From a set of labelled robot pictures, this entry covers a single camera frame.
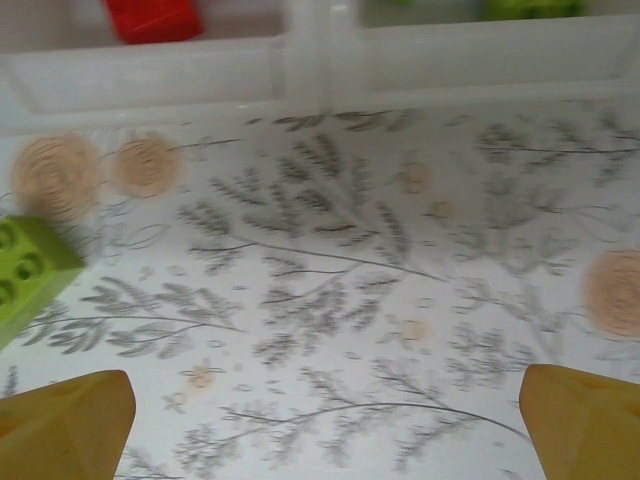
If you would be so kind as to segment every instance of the orange circle pattern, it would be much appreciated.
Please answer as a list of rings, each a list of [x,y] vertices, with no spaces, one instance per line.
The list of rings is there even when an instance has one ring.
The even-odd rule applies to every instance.
[[[158,135],[148,135],[120,148],[113,166],[113,181],[129,195],[149,198],[175,186],[183,170],[184,163],[176,148]]]
[[[640,252],[608,252],[587,273],[584,303],[605,332],[640,336]]]
[[[98,150],[77,135],[40,138],[14,164],[13,194],[30,214],[57,221],[82,217],[98,203],[99,158]]]

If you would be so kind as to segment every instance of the green lego brick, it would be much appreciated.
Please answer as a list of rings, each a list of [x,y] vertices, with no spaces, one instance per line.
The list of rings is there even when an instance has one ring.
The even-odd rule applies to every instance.
[[[0,219],[0,349],[83,269],[82,259],[42,219]]]
[[[488,20],[576,17],[585,12],[585,0],[487,0]]]

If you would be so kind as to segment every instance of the lego stud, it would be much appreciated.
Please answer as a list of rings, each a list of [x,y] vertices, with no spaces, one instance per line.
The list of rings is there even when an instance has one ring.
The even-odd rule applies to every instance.
[[[15,236],[9,225],[0,225],[0,252],[8,252],[15,244]]]
[[[22,257],[16,267],[16,277],[21,281],[32,280],[42,273],[42,261],[35,253],[29,253]]]
[[[11,305],[15,298],[15,290],[11,282],[0,282],[0,308]]]

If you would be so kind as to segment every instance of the floral pattern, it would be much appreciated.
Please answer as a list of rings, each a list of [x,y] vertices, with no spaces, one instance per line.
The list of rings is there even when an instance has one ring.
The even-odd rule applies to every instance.
[[[640,380],[635,127],[563,102],[83,133],[112,181],[56,228],[91,268],[0,392],[126,370],[118,479],[542,480],[527,366]]]

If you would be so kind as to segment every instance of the yellow object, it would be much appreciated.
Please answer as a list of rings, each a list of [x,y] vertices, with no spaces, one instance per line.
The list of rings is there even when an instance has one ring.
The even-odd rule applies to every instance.
[[[640,385],[532,365],[520,412],[548,480],[640,480]]]
[[[0,478],[113,480],[135,409],[115,370],[0,400]]]

